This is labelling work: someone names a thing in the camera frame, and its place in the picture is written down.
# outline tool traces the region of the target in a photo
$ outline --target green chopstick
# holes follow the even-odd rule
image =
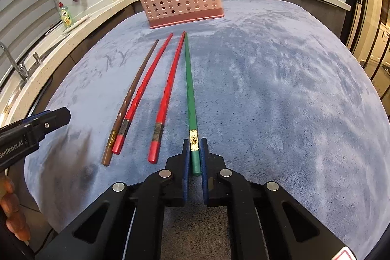
[[[191,166],[192,174],[200,176],[200,153],[198,141],[198,122],[196,121],[194,85],[192,83],[190,47],[188,46],[188,35],[185,38],[186,45],[186,74],[187,74],[187,103],[188,103],[188,123],[190,128],[190,145],[191,145]]]

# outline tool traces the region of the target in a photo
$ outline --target plush table cover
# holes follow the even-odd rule
[[[147,154],[157,110],[183,31],[189,35],[200,138],[249,181],[275,180],[357,255],[390,221],[389,121],[356,59],[308,12],[279,0],[224,0],[226,16],[150,30],[136,14],[71,70],[48,109],[71,122],[41,142],[25,179],[56,231],[117,181],[141,182],[181,153],[188,138],[184,49],[159,162]],[[155,41],[174,37],[145,91],[122,154],[102,153],[118,109]],[[193,178],[184,209],[165,213],[162,259],[229,259],[225,208],[202,204]]]

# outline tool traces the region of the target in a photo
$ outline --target finger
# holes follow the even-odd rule
[[[17,211],[16,213],[12,213],[5,223],[10,232],[16,233],[26,226],[26,217],[22,211]]]
[[[19,240],[23,240],[23,241],[30,240],[31,239],[31,232],[30,232],[30,227],[28,226],[28,224],[26,224],[26,226],[22,230],[19,230],[18,232],[16,232],[15,236]]]
[[[12,194],[15,190],[14,182],[12,182],[8,176],[0,177],[0,185],[2,185],[7,193],[10,194]]]
[[[15,194],[6,194],[0,200],[0,206],[7,214],[12,214],[20,209],[19,199]]]

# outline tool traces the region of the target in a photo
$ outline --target silver bolt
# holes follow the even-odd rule
[[[158,173],[159,176],[161,176],[162,178],[168,178],[172,175],[172,172],[169,171],[169,170],[161,170],[159,173]]]
[[[221,174],[221,176],[223,176],[224,178],[228,178],[228,177],[232,176],[233,172],[232,172],[231,170],[229,170],[229,169],[222,169],[222,170],[220,171],[220,174]]]
[[[277,184],[276,182],[268,182],[267,189],[269,189],[270,191],[277,191],[279,189],[279,184]]]
[[[115,183],[113,186],[112,186],[112,189],[116,192],[122,192],[124,190],[124,184],[121,183],[121,182],[118,182],[118,183]]]

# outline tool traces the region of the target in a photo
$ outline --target dish soap bottle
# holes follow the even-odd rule
[[[67,29],[71,25],[73,25],[73,23],[74,23],[73,17],[71,15],[71,13],[69,12],[68,7],[64,6],[63,3],[60,2],[58,4],[58,6],[60,7],[61,20],[64,23],[65,28]]]

